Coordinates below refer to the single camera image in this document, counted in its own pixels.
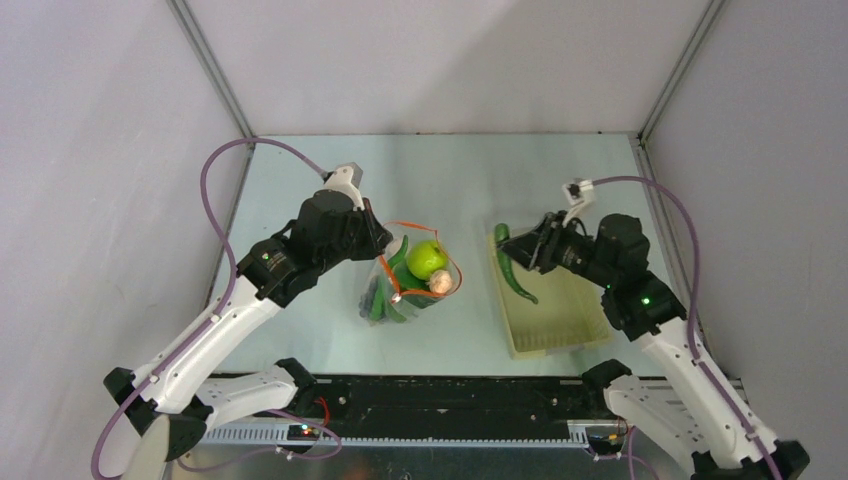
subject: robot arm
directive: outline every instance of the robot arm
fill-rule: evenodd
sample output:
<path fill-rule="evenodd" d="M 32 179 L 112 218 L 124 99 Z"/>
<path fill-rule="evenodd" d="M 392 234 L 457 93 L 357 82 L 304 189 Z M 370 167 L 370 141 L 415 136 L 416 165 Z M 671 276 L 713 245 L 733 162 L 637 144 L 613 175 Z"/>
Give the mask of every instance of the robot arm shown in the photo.
<path fill-rule="evenodd" d="M 809 463 L 798 442 L 780 442 L 730 386 L 715 362 L 702 350 L 690 352 L 686 310 L 671 289 L 648 270 L 648 239 L 637 218 L 604 217 L 597 238 L 577 231 L 576 214 L 594 198 L 592 183 L 564 187 L 572 211 L 547 213 L 530 232 L 501 242 L 498 248 L 527 270 L 545 274 L 563 267 L 604 289 L 601 304 L 611 325 L 657 363 L 686 407 L 672 409 L 644 388 L 624 365 L 611 360 L 583 375 L 603 391 L 607 407 L 638 426 L 667 451 L 694 479 L 773 478 L 757 440 L 784 478 L 795 478 Z M 730 401 L 753 425 L 748 435 L 711 379 L 714 372 Z"/>
<path fill-rule="evenodd" d="M 343 260 L 369 260 L 384 251 L 392 237 L 359 193 L 361 176 L 356 164 L 336 168 L 323 188 L 303 202 L 297 220 L 255 244 L 238 263 L 234 288 L 219 314 L 214 310 L 220 297 L 150 362 L 133 371 L 116 368 L 104 379 L 119 404 L 146 383 L 126 415 L 142 434 L 157 416 L 169 416 L 168 461 L 194 447 L 206 430 L 290 406 L 314 384 L 292 359 L 234 379 L 208 377 L 253 330 L 315 286 L 320 275 Z M 211 324 L 198 334 L 207 321 Z M 174 356 L 192 335 L 197 337 Z"/>

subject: light blue table surface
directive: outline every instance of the light blue table surface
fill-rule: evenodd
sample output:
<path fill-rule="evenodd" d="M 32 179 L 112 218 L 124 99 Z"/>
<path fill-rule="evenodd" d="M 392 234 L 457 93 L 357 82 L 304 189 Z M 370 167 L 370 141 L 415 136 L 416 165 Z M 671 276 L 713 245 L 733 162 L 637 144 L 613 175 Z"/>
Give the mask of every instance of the light blue table surface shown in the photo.
<path fill-rule="evenodd" d="M 327 170 L 358 163 L 365 172 L 360 189 L 371 199 L 377 218 L 439 229 L 465 282 L 420 318 L 371 326 L 359 317 L 357 307 L 370 264 L 342 263 L 251 334 L 219 371 L 257 371 L 295 357 L 313 373 L 579 375 L 603 360 L 618 358 L 639 375 L 660 374 L 621 332 L 597 349 L 512 360 L 486 258 L 485 235 L 495 220 L 532 226 L 543 213 L 568 208 L 561 186 L 575 177 L 637 175 L 626 135 L 273 138 Z M 318 176 L 288 152 L 258 145 L 230 234 L 236 258 L 296 218 L 300 204 L 320 186 Z M 668 282 L 643 188 L 619 183 L 596 191 L 597 202 L 582 217 L 590 233 L 609 213 L 639 217 L 652 246 L 651 268 Z M 226 274 L 223 266 L 216 292 L 223 290 Z"/>

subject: garlic bulb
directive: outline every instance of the garlic bulb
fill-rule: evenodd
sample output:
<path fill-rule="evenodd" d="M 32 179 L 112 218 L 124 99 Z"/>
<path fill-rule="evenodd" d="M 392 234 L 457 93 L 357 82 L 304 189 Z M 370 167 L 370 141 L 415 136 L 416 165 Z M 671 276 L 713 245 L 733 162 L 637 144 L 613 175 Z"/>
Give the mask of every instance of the garlic bulb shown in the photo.
<path fill-rule="evenodd" d="M 427 282 L 430 291 L 438 294 L 445 294 L 453 288 L 453 278 L 447 270 L 436 270 L 430 275 L 430 280 Z"/>

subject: white wall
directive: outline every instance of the white wall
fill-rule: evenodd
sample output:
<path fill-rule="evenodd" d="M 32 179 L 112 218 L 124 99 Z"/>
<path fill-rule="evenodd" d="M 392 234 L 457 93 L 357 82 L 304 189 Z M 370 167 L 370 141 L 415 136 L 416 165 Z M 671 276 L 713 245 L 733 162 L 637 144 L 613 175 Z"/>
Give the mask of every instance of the white wall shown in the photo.
<path fill-rule="evenodd" d="M 638 130 L 706 0 L 190 2 L 261 134 Z"/>
<path fill-rule="evenodd" d="M 198 176 L 237 132 L 161 1 L 2 2 L 0 87 L 0 476 L 89 478 L 103 377 L 204 300 L 219 247 Z M 221 159 L 218 211 L 244 154 Z"/>
<path fill-rule="evenodd" d="M 711 345 L 812 479 L 848 470 L 846 25 L 843 0 L 731 2 L 649 145 L 700 227 Z"/>

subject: yellow plastic tray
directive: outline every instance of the yellow plastic tray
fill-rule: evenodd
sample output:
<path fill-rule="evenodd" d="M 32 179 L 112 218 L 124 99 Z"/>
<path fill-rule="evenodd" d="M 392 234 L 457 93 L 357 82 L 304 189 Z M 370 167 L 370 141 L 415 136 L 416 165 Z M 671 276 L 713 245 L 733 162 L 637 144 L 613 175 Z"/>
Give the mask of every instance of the yellow plastic tray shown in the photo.
<path fill-rule="evenodd" d="M 528 272 L 513 262 L 515 279 L 539 299 L 533 304 L 506 284 L 498 265 L 494 237 L 488 253 L 495 290 L 514 359 L 592 348 L 612 339 L 597 289 L 564 268 L 545 274 Z"/>

